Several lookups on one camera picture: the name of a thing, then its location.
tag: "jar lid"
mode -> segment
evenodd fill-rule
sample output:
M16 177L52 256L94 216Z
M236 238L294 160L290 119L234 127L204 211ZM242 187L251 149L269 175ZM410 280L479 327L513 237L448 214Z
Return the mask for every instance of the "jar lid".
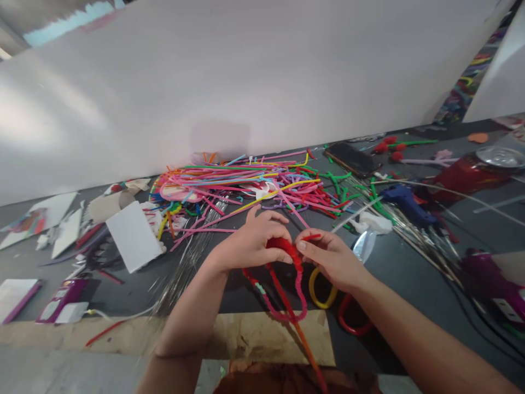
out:
M490 146L476 151L476 156L487 164L496 167L519 168L525 165L525 156L517 150Z

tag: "hand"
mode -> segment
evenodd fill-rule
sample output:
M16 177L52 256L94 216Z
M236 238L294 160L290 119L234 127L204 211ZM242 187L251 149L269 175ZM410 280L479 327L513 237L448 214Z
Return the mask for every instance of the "hand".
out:
M309 242L304 237L320 234ZM313 262L319 271L339 290L350 293L363 279L370 277L362 262L337 235L318 229L307 229L295 240L304 262Z
M222 269L249 268L274 261L293 264L290 255L284 250L266 249L266 243L271 238L285 238L291 243L290 233L281 224L287 224L289 220L275 211L265 211L255 216L260 209L260 205L250 209L246 224L209 254Z

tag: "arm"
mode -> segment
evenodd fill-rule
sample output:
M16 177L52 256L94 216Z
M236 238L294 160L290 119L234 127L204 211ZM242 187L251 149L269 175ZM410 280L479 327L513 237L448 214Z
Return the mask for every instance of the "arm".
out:
M138 394L193 393L199 377L202 353L212 336L213 324L233 268L248 268L273 261L291 264L289 255L280 249L266 249L270 238L282 237L291 242L286 227L272 221L288 223L277 212L248 212L246 224L221 242L202 263L167 319L159 343L137 390Z
M310 234L322 235L317 245L300 241ZM338 289L354 296L423 392L521 392L480 356L375 279L338 236L309 229L297 240L306 261L319 264L319 270Z

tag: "left hand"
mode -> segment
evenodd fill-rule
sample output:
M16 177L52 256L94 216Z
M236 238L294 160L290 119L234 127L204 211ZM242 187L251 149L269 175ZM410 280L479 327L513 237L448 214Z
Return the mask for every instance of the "left hand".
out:
M293 264L292 258L284 250L266 249L266 243L271 238L285 238L292 243L290 233L283 226L289 220L275 211L265 211L255 216L260 209L260 205L250 209L246 224L209 254L208 257L219 264L221 269L249 268L274 261Z

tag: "floor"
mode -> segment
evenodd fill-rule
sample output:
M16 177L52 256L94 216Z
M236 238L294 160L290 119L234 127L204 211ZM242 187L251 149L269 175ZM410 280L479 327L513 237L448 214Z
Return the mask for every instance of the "floor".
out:
M3 394L129 394L146 364L137 356L0 346ZM227 361L204 360L195 393L212 393L227 370ZM383 375L380 387L384 394L420 393L406 377Z

